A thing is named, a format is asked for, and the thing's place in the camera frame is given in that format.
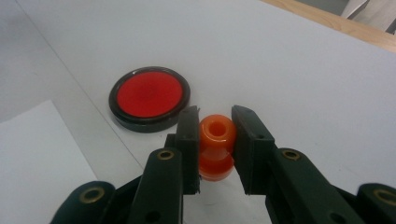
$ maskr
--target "white surface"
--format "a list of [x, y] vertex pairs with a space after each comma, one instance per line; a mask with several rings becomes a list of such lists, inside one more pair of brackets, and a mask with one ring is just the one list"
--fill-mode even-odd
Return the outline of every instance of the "white surface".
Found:
[[141, 175], [141, 166], [19, 5], [0, 1], [0, 10], [0, 122], [51, 100], [98, 179], [118, 188]]
[[[18, 2], [67, 68], [59, 78], [73, 77], [86, 93], [72, 100], [67, 95], [73, 92], [62, 91], [58, 102], [90, 164], [108, 155], [87, 145], [108, 141], [100, 134], [82, 138], [79, 129], [111, 133], [111, 126], [120, 138], [111, 138], [121, 145], [115, 152], [123, 153], [125, 145], [143, 166], [166, 134], [175, 132], [130, 132], [108, 109], [108, 94], [120, 77], [159, 65], [189, 81], [191, 104], [201, 107], [201, 118], [230, 115], [232, 105], [250, 107], [278, 146], [301, 150], [335, 186], [353, 193], [366, 182], [396, 186], [396, 54], [258, 1]], [[64, 116], [87, 96], [100, 127], [83, 125], [76, 114]], [[107, 172], [117, 181], [123, 165], [113, 164], [108, 169], [97, 162], [92, 169], [99, 179]], [[243, 195], [232, 173], [220, 183], [202, 183], [201, 195], [186, 197], [184, 217], [189, 224], [269, 223], [263, 211], [264, 198]]]
[[38, 224], [96, 176], [47, 101], [0, 123], [0, 179], [0, 223]]

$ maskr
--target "round red reflector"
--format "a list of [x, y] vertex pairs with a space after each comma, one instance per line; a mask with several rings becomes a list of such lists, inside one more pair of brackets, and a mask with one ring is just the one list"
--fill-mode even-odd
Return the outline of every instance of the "round red reflector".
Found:
[[177, 123], [178, 113], [190, 100], [186, 79], [162, 67], [136, 69], [113, 87], [109, 104], [124, 127], [152, 133]]

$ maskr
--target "orange spool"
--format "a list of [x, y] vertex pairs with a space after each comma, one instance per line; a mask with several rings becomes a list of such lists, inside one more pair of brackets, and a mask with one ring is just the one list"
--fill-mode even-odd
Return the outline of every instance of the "orange spool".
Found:
[[219, 181], [233, 169], [233, 144], [236, 129], [222, 115], [211, 115], [200, 123], [199, 172], [203, 179]]

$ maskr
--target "wooden edge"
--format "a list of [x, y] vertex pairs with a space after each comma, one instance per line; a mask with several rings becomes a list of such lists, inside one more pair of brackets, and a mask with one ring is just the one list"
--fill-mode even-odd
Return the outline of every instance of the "wooden edge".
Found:
[[315, 7], [294, 1], [294, 0], [262, 0], [265, 3], [280, 7], [289, 12], [315, 21], [336, 31], [353, 36], [362, 41], [376, 45], [382, 49], [396, 52], [396, 36], [391, 35], [374, 27], [367, 26], [356, 21], [350, 21], [332, 13], [320, 10]]

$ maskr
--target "paper sheet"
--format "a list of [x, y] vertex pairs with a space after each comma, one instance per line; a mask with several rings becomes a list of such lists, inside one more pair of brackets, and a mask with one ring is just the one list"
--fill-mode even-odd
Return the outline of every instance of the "paper sheet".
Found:
[[0, 124], [0, 180], [0, 223], [42, 224], [96, 177], [47, 101]]

